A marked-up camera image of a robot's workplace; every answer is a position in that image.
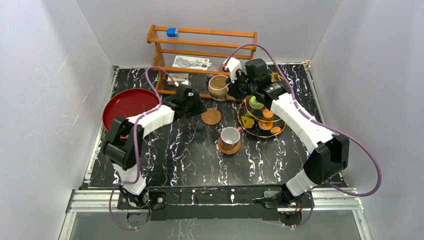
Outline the beige ceramic pitcher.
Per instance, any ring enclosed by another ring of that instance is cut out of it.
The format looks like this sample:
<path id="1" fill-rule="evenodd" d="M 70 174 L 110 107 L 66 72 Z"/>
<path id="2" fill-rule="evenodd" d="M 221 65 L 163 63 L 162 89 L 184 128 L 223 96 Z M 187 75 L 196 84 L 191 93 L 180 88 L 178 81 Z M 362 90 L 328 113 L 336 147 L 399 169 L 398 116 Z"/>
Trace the beige ceramic pitcher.
<path id="1" fill-rule="evenodd" d="M 210 96 L 218 102 L 226 101 L 228 98 L 227 76 L 216 75 L 209 80 L 208 92 Z"/>

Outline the green frosted donut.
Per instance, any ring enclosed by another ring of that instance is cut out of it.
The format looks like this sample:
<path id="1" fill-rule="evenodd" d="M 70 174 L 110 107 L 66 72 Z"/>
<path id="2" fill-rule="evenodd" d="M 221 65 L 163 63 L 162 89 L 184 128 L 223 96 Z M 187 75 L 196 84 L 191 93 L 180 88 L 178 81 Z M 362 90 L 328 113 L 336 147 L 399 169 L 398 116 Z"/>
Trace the green frosted donut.
<path id="1" fill-rule="evenodd" d="M 248 100 L 249 106 L 254 110 L 261 110 L 264 107 L 264 104 L 257 101 L 257 98 L 252 95 Z"/>

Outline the woven rattan coaster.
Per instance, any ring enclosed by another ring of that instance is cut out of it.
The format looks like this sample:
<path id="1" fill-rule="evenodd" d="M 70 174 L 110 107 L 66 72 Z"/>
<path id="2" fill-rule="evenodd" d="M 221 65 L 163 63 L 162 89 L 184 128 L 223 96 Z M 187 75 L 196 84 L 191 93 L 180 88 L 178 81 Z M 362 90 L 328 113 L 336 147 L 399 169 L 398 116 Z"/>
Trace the woven rattan coaster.
<path id="1" fill-rule="evenodd" d="M 241 148 L 241 142 L 238 141 L 234 146 L 231 146 L 232 149 L 226 149 L 225 146 L 223 145 L 223 141 L 221 138 L 218 139 L 217 141 L 217 147 L 218 149 L 225 155 L 233 155 L 235 153 L 237 153 L 239 151 L 239 149 Z"/>
<path id="2" fill-rule="evenodd" d="M 201 120 L 207 125 L 216 125 L 222 119 L 222 114 L 215 108 L 207 108 L 201 115 Z"/>

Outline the three-tier glass gold stand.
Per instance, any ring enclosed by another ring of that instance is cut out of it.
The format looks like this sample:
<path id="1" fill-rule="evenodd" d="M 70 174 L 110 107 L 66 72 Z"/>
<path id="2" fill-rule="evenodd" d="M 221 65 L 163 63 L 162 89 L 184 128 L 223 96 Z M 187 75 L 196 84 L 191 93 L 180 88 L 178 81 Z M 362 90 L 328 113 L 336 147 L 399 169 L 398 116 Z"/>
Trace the three-tier glass gold stand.
<path id="1" fill-rule="evenodd" d="M 279 135 L 285 129 L 286 123 L 274 112 L 272 119 L 264 119 L 263 110 L 268 109 L 271 111 L 270 107 L 272 102 L 276 100 L 279 95 L 287 92 L 282 77 L 269 70 L 266 70 L 264 73 L 237 73 L 237 76 L 241 75 L 247 75 L 247 77 L 257 85 L 257 92 L 252 95 L 247 95 L 241 101 L 237 109 L 237 119 L 241 124 L 241 128 L 248 134 L 258 138 L 271 138 Z M 249 99 L 251 96 L 255 96 L 258 102 L 264 104 L 264 107 L 262 109 L 252 109 L 249 106 Z M 250 113 L 255 121 L 253 127 L 250 129 L 245 129 L 242 125 L 241 117 L 245 116 L 246 113 Z M 270 130 L 262 130 L 259 128 L 259 121 L 272 122 L 273 127 L 281 128 L 281 132 L 278 134 L 271 134 Z"/>

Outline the yellow striped toy cake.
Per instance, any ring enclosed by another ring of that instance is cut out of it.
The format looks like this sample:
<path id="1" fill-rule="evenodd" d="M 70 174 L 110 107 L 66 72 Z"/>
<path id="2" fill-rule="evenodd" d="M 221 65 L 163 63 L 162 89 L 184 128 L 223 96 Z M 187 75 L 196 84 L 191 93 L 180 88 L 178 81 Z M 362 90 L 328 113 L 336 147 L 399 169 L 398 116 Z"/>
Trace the yellow striped toy cake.
<path id="1" fill-rule="evenodd" d="M 242 116 L 241 117 L 241 124 L 245 129 L 251 129 L 254 126 L 255 121 L 251 117 Z"/>

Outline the orange white round cake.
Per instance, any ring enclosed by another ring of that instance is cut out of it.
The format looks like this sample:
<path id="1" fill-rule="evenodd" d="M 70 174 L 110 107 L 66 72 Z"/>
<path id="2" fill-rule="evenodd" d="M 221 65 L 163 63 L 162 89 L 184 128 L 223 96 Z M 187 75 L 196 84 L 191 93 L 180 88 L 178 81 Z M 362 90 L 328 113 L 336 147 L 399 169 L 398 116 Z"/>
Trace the orange white round cake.
<path id="1" fill-rule="evenodd" d="M 267 121 L 259 120 L 258 121 L 258 126 L 259 126 L 259 128 L 261 130 L 269 131 L 269 130 L 271 130 L 273 128 L 273 123 L 272 122 L 267 122 Z"/>

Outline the pink floral mug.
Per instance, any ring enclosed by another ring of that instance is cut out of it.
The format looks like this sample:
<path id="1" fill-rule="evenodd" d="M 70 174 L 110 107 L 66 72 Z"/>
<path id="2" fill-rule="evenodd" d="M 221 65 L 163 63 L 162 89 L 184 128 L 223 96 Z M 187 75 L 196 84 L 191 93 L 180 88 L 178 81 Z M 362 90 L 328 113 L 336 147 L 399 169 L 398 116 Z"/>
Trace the pink floral mug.
<path id="1" fill-rule="evenodd" d="M 225 127 L 220 133 L 220 138 L 223 141 L 223 145 L 226 149 L 232 149 L 241 138 L 241 127 Z"/>

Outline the small orange macaron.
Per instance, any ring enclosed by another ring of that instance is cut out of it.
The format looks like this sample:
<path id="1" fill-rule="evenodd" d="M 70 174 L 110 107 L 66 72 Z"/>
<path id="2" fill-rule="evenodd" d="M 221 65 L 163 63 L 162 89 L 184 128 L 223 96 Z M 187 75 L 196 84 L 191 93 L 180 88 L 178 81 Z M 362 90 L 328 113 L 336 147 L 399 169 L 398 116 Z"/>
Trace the small orange macaron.
<path id="1" fill-rule="evenodd" d="M 272 135 L 279 134 L 281 131 L 282 131 L 282 129 L 279 126 L 275 126 L 275 127 L 270 129 L 270 133 Z"/>

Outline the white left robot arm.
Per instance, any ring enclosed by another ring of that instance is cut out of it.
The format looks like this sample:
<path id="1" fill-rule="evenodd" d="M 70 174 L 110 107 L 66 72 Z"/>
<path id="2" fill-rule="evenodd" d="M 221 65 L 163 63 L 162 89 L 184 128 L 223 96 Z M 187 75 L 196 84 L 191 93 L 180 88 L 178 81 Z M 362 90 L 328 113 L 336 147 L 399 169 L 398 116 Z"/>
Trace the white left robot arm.
<path id="1" fill-rule="evenodd" d="M 160 99 L 153 109 L 128 118 L 116 117 L 106 135 L 101 152 L 120 177 L 120 186 L 130 194 L 137 208 L 149 203 L 147 182 L 141 173 L 141 149 L 144 138 L 155 130 L 182 118 L 206 112 L 200 94 L 194 87 L 180 84 L 173 95 Z"/>

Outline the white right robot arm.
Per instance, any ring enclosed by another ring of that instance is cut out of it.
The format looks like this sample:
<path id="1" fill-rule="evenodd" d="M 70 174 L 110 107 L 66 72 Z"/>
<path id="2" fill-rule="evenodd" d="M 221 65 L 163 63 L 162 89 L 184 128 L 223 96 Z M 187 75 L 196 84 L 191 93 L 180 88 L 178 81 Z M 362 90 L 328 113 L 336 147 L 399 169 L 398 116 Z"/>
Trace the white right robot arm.
<path id="1" fill-rule="evenodd" d="M 306 147 L 309 157 L 302 170 L 281 187 L 282 202 L 295 207 L 302 194 L 321 185 L 348 166 L 350 141 L 315 122 L 292 96 L 289 84 L 273 80 L 264 60 L 257 58 L 245 63 L 231 57 L 223 63 L 229 73 L 228 94 L 237 100 L 253 96 L 268 110 L 283 120 Z"/>

